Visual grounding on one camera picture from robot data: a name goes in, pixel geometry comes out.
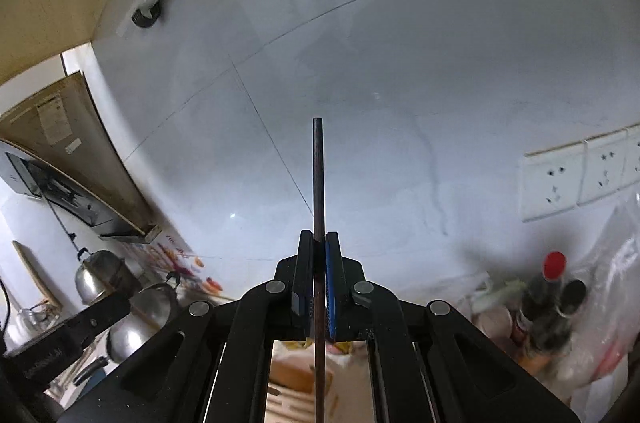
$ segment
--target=power cord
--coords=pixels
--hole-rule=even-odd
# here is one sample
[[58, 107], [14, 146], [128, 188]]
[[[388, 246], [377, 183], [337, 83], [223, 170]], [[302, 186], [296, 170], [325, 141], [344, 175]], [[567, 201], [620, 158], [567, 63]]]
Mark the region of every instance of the power cord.
[[2, 341], [4, 342], [4, 334], [6, 332], [6, 328], [9, 325], [9, 316], [11, 316], [11, 302], [9, 302], [9, 293], [6, 291], [6, 287], [4, 287], [4, 282], [0, 278], [0, 288], [2, 288], [2, 293], [4, 293], [4, 300], [6, 301], [6, 316], [4, 317], [4, 324], [2, 324], [2, 330], [0, 334], [2, 334]]

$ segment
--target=silver screw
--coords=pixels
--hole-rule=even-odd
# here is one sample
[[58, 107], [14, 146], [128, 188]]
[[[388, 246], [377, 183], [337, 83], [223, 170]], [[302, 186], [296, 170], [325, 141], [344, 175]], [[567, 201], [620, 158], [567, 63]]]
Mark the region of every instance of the silver screw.
[[267, 285], [265, 286], [267, 291], [270, 293], [282, 293], [285, 287], [284, 282], [280, 280], [271, 280], [267, 282]]
[[209, 313], [209, 303], [199, 300], [189, 306], [189, 313], [194, 317], [201, 317]]
[[371, 282], [367, 282], [366, 280], [362, 280], [360, 282], [356, 282], [353, 285], [353, 290], [356, 293], [360, 293], [361, 295], [366, 295], [373, 291], [373, 284]]
[[434, 315], [444, 316], [448, 315], [451, 307], [444, 300], [436, 300], [429, 306], [431, 313]]

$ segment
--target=white wall socket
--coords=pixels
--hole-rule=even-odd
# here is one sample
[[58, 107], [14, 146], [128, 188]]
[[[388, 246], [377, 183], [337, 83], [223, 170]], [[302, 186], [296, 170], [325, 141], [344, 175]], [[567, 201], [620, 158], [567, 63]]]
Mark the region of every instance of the white wall socket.
[[625, 169], [620, 188], [640, 181], [640, 125], [626, 129]]
[[520, 162], [523, 221], [573, 208], [580, 196], [584, 144], [524, 156]]
[[584, 177], [578, 204], [612, 194], [620, 187], [625, 165], [626, 130], [584, 142]]

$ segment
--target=red bottle cap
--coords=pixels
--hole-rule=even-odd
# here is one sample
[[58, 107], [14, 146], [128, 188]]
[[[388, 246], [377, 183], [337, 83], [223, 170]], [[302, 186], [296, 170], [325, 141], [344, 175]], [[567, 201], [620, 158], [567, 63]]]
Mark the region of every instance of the red bottle cap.
[[542, 275], [546, 280], [558, 280], [566, 266], [566, 257], [561, 251], [552, 251], [545, 257], [542, 265]]

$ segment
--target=bottle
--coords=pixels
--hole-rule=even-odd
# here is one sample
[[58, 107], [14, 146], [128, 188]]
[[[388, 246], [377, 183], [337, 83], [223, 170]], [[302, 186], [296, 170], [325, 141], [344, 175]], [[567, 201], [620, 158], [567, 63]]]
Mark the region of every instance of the bottle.
[[566, 267], [566, 257], [560, 251], [548, 253], [542, 265], [542, 272], [533, 277], [522, 294], [522, 303], [516, 312], [511, 339], [522, 345], [527, 339], [533, 322], [542, 313], [553, 307], [562, 287], [562, 273]]
[[572, 280], [562, 289], [558, 304], [540, 316], [531, 327], [518, 364], [529, 374], [539, 373], [562, 351], [571, 337], [572, 316], [587, 296], [581, 280]]

